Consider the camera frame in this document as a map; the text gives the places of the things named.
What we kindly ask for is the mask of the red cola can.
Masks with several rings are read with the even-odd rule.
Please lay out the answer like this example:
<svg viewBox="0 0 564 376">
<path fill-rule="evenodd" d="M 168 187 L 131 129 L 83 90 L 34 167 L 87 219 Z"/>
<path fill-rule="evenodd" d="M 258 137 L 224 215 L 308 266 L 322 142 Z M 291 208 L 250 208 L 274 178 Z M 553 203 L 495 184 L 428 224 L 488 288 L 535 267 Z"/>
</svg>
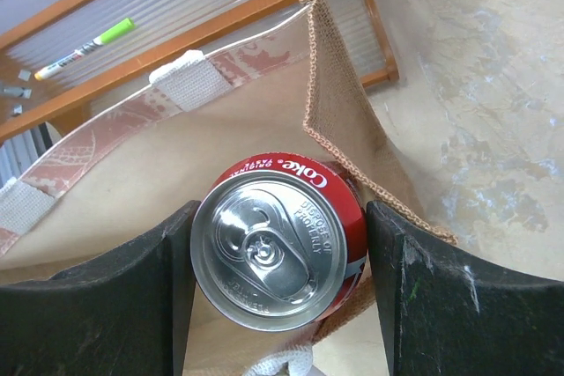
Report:
<svg viewBox="0 0 564 376">
<path fill-rule="evenodd" d="M 352 296 L 367 262 L 359 185 L 334 160 L 248 157 L 200 204 L 190 253 L 205 297 L 243 327 L 284 332 L 325 319 Z"/>
</svg>

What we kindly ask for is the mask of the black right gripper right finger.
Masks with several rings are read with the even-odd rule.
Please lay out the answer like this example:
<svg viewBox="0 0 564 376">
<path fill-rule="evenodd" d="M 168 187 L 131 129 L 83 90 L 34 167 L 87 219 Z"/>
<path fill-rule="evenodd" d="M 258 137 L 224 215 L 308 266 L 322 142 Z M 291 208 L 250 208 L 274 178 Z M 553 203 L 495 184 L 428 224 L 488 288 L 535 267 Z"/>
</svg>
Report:
<svg viewBox="0 0 564 376">
<path fill-rule="evenodd" d="M 478 258 L 367 204 L 392 375 L 561 375 L 563 283 Z"/>
</svg>

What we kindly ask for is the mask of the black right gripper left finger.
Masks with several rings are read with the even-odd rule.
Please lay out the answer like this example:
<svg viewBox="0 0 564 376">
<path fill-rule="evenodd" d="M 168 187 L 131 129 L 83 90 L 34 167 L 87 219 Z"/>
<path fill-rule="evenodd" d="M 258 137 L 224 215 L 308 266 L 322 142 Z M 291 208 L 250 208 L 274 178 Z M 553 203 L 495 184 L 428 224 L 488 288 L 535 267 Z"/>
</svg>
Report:
<svg viewBox="0 0 564 376">
<path fill-rule="evenodd" d="M 196 279 L 191 201 L 46 280 L 1 287 L 3 375 L 180 375 Z"/>
</svg>

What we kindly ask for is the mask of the brown canvas tote bag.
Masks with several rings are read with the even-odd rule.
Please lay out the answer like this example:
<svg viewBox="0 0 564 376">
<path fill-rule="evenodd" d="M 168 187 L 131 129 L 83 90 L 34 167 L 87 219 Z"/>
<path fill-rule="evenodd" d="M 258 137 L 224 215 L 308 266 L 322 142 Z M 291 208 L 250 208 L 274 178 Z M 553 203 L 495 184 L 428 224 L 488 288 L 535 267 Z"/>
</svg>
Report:
<svg viewBox="0 0 564 376">
<path fill-rule="evenodd" d="M 289 151 L 342 166 L 360 199 L 426 222 L 327 0 L 150 83 L 56 143 L 1 191 L 4 375 L 309 375 L 313 346 L 375 300 L 367 269 L 331 317 L 263 333 L 195 285 L 189 224 L 222 174 Z"/>
</svg>

